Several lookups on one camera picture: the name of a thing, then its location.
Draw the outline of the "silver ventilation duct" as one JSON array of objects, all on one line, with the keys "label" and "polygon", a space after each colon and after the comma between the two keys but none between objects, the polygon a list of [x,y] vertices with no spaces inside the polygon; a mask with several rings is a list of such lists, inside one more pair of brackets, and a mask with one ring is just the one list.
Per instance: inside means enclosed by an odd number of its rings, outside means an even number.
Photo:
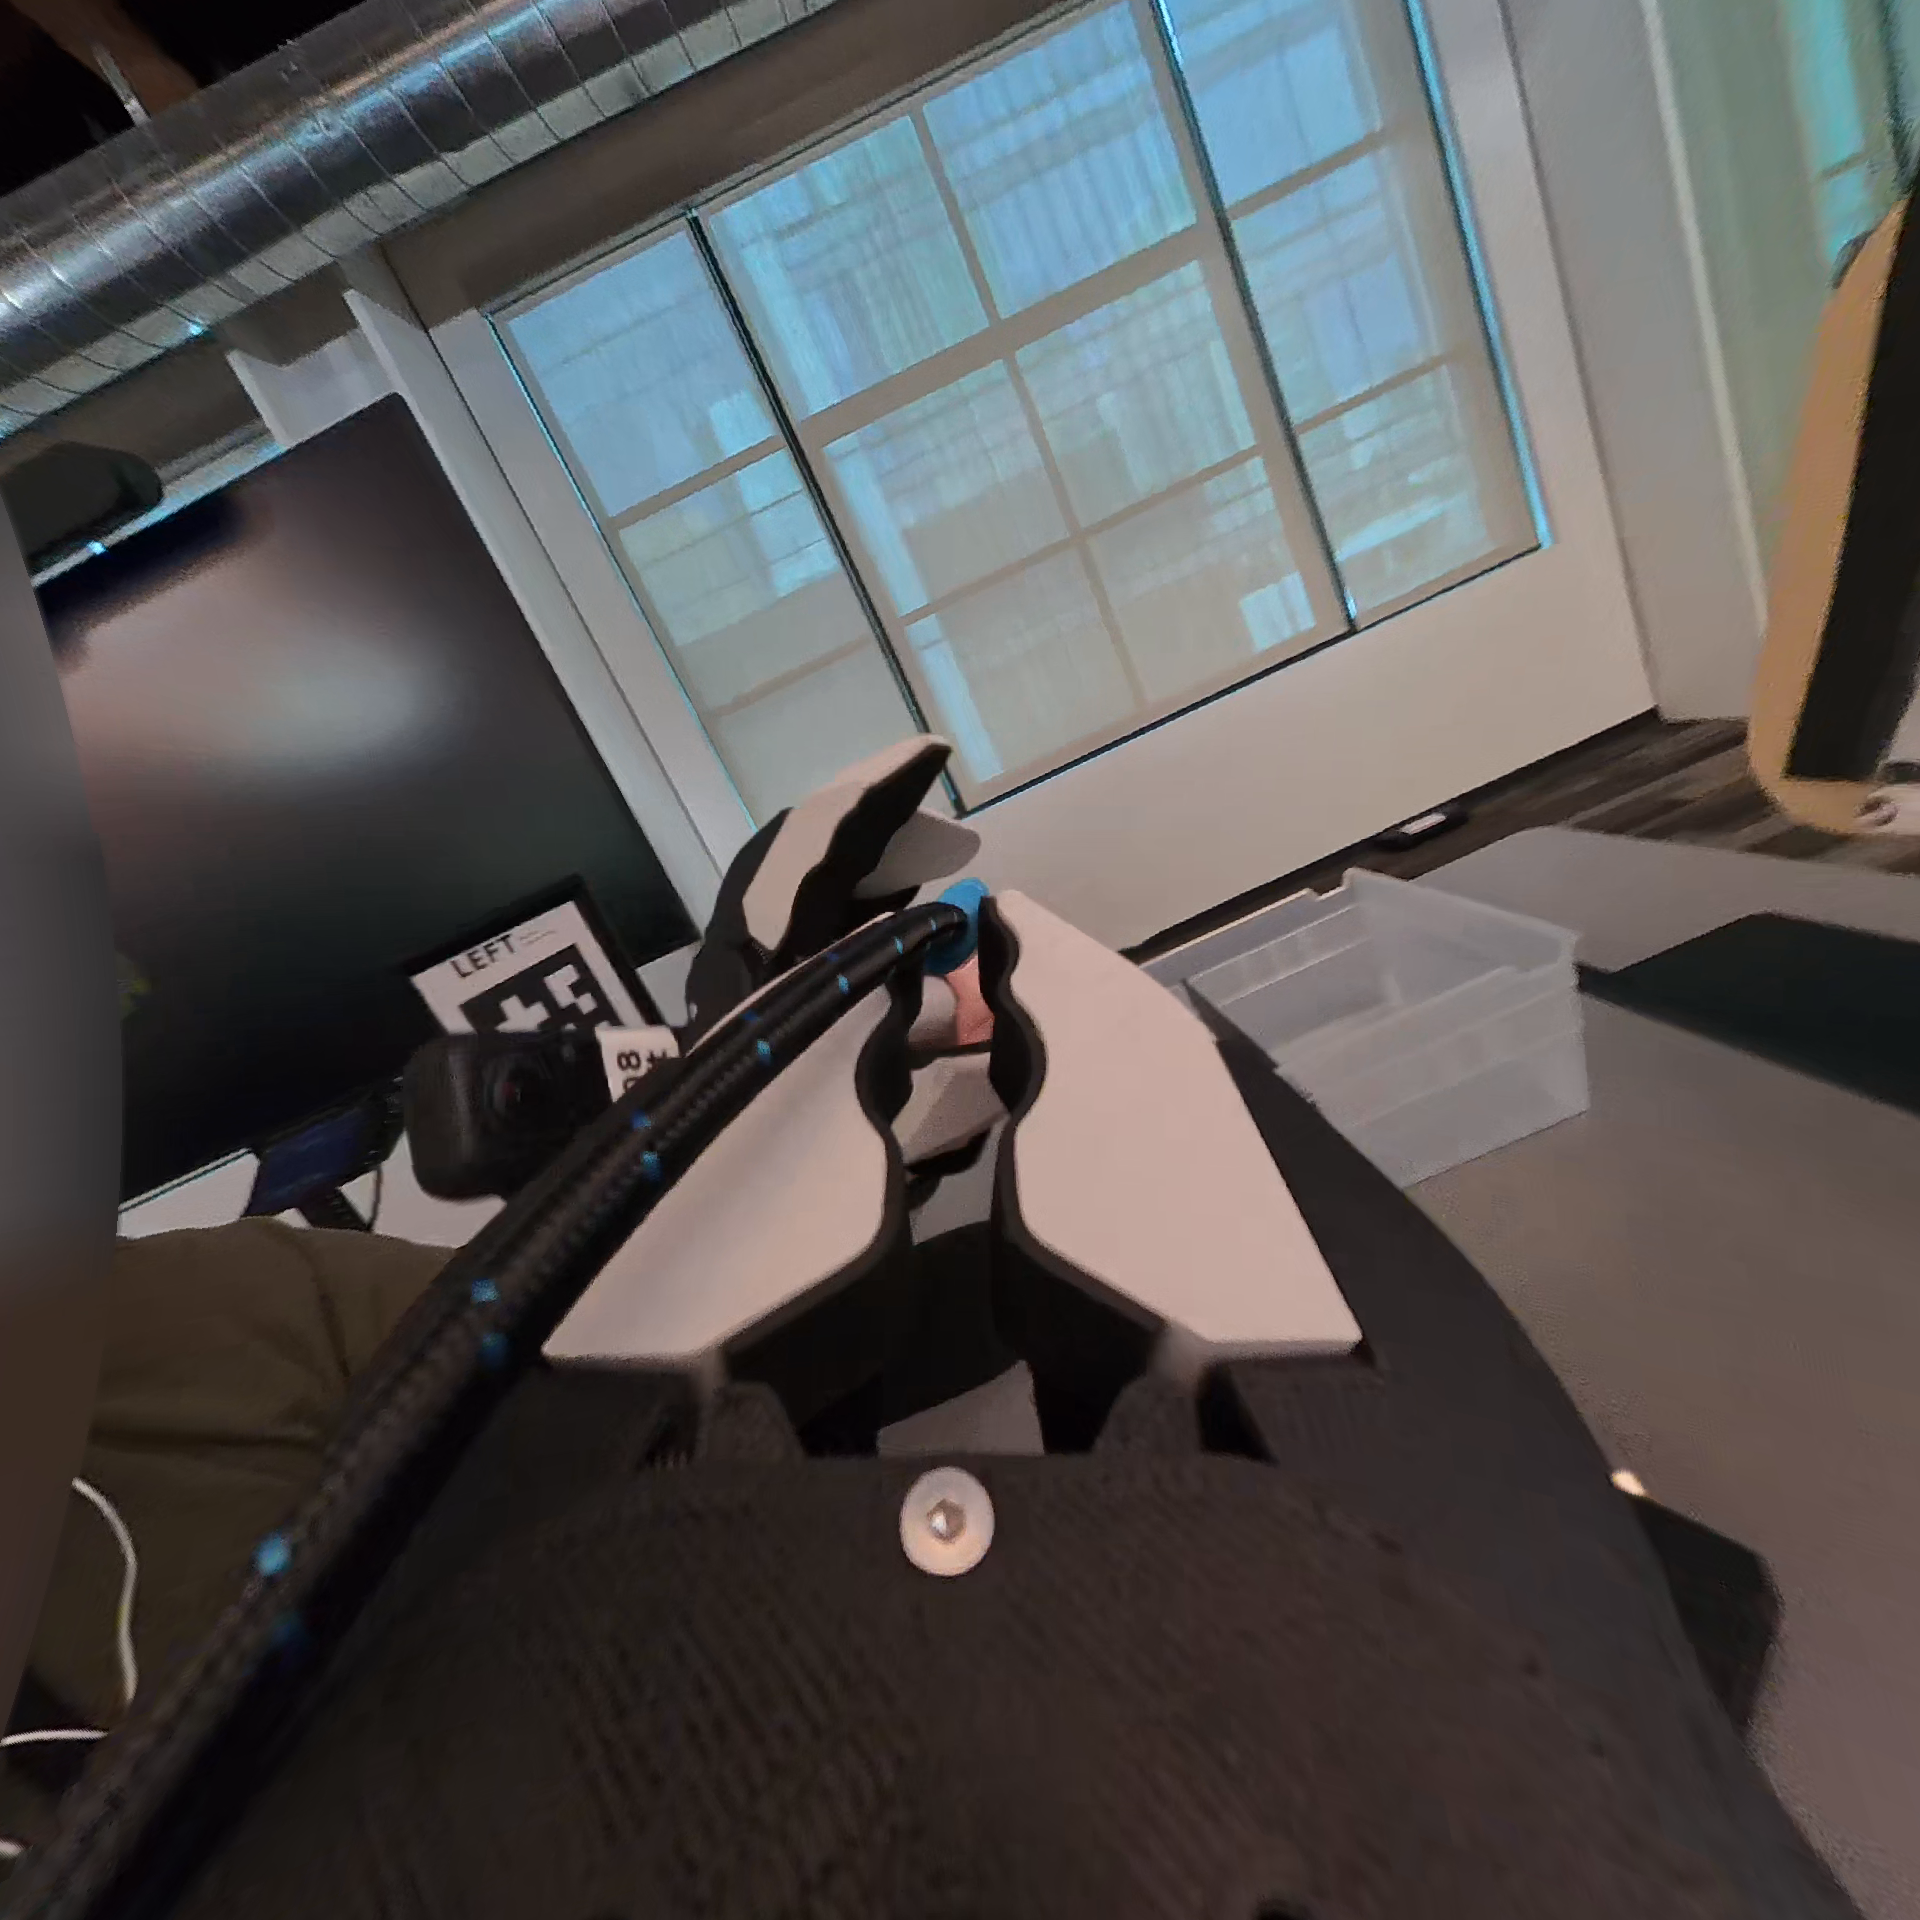
[{"label": "silver ventilation duct", "polygon": [[385,253],[428,325],[1071,5],[358,5],[4,199],[4,465]]}]

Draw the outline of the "tan framed sign stand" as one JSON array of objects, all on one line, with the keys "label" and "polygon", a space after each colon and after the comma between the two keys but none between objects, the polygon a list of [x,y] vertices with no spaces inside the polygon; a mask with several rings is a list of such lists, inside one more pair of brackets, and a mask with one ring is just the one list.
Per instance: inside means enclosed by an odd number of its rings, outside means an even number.
[{"label": "tan framed sign stand", "polygon": [[1752,780],[1815,833],[1916,843],[1919,207],[1822,313],[1746,722]]}]

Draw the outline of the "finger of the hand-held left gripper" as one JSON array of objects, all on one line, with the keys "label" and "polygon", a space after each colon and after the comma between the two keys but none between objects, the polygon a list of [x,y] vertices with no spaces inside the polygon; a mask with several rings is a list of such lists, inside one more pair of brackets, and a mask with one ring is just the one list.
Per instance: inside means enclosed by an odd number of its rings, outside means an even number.
[{"label": "finger of the hand-held left gripper", "polygon": [[981,836],[942,814],[844,814],[818,862],[818,952],[973,870]]},{"label": "finger of the hand-held left gripper", "polygon": [[799,965],[818,955],[818,862],[828,835],[847,814],[950,819],[926,805],[946,777],[950,754],[946,738],[917,734],[842,770],[788,809],[740,889],[745,955],[763,965]]}]

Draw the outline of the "dark rounded object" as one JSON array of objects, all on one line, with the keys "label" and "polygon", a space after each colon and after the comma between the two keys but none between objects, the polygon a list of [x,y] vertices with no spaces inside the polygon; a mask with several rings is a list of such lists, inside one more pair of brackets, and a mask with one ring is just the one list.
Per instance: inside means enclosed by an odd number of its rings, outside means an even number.
[{"label": "dark rounded object", "polygon": [[31,579],[98,554],[164,500],[145,459],[98,445],[41,445],[2,474],[2,502]]}]

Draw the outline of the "large black monitor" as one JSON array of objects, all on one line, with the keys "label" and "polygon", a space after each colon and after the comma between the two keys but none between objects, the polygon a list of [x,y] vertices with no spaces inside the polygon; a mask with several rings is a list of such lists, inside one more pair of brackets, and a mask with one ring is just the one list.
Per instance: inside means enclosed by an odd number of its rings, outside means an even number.
[{"label": "large black monitor", "polygon": [[123,1016],[123,1201],[391,1085],[453,1019],[546,1029],[694,921],[404,401],[36,591]]}]

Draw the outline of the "white framed window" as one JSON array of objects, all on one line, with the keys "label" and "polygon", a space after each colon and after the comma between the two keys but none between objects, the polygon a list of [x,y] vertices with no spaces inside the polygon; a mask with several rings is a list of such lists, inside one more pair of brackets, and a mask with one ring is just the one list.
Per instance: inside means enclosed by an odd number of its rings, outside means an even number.
[{"label": "white framed window", "polygon": [[492,317],[747,819],[960,813],[1541,543],[1422,5],[1083,5]]}]

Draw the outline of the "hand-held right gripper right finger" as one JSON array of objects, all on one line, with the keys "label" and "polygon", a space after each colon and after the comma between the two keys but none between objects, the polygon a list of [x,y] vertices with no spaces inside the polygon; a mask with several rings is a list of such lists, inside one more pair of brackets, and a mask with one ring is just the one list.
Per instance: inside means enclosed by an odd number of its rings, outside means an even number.
[{"label": "hand-held right gripper right finger", "polygon": [[1039,901],[979,922],[1006,1106],[995,1226],[1039,1374],[1351,1357],[1363,1331],[1222,1046]]}]

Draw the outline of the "olive green clothing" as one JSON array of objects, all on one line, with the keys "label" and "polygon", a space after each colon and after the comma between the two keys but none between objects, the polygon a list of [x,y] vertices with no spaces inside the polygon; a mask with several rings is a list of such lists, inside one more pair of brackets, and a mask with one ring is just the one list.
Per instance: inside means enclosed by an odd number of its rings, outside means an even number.
[{"label": "olive green clothing", "polygon": [[112,1730],[200,1647],[453,1259],[264,1216],[114,1242],[7,1737]]}]

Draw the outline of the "clear plastic bin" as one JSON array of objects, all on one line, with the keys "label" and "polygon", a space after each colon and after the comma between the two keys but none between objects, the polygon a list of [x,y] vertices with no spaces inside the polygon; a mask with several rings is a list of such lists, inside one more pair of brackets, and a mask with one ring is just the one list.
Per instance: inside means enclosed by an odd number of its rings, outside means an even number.
[{"label": "clear plastic bin", "polygon": [[1353,870],[1146,965],[1398,1189],[1591,1108],[1574,932]]}]

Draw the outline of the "dark desk mat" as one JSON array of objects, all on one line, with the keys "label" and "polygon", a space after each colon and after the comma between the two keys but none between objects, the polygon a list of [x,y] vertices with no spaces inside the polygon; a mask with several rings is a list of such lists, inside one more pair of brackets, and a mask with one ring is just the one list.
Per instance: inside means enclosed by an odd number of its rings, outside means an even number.
[{"label": "dark desk mat", "polygon": [[1577,965],[1584,996],[1919,1114],[1919,944],[1752,914],[1620,969]]}]

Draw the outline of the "small device blue screen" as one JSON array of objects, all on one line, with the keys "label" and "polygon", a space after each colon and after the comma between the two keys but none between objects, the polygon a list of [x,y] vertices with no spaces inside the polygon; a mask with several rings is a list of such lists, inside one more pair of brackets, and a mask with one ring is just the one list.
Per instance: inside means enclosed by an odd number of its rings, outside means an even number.
[{"label": "small device blue screen", "polygon": [[381,1184],[398,1137],[396,1114],[370,1099],[259,1147],[243,1218],[299,1215],[311,1229],[370,1235],[374,1216],[348,1189],[367,1178]]}]

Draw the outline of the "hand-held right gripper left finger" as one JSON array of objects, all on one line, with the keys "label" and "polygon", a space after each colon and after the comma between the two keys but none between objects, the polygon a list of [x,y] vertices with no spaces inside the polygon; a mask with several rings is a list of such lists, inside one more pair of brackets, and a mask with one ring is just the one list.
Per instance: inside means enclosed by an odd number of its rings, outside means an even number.
[{"label": "hand-held right gripper left finger", "polygon": [[753,1095],[542,1344],[556,1365],[877,1380],[900,1334],[907,962]]}]

